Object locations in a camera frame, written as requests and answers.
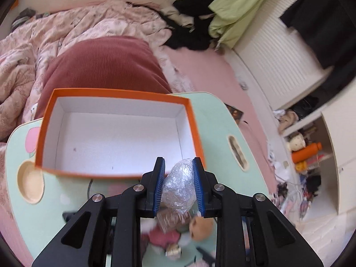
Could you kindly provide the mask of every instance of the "orange bottle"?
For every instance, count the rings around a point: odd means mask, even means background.
[[[310,157],[316,155],[318,153],[319,150],[321,150],[322,144],[320,142],[318,143],[312,143],[310,145],[308,145],[305,148],[302,148],[301,150],[297,151],[297,152],[293,152],[291,154],[291,158],[293,163],[298,163],[301,162],[303,160],[309,159]]]

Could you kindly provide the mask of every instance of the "clear plastic wrap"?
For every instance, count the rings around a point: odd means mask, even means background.
[[[164,179],[161,202],[166,207],[184,214],[196,201],[191,159],[177,162]]]

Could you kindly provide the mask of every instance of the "orange box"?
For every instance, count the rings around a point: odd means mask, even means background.
[[[37,143],[35,166],[55,175],[140,178],[157,157],[166,174],[202,145],[190,100],[115,89],[55,89]]]

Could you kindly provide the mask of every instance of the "light green curtain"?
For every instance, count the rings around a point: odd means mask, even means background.
[[[209,26],[211,37],[233,48],[264,0],[214,0],[209,8],[216,14]]]

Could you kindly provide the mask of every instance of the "pink bed sheet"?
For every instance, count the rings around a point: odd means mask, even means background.
[[[268,191],[273,194],[277,188],[275,175],[266,160],[267,138],[257,118],[255,109],[247,93],[241,89],[234,71],[224,57],[212,49],[191,51],[164,47],[176,71],[188,76],[195,91],[205,91],[217,96],[223,102],[244,112],[244,122],[239,124],[255,160],[261,170]]]

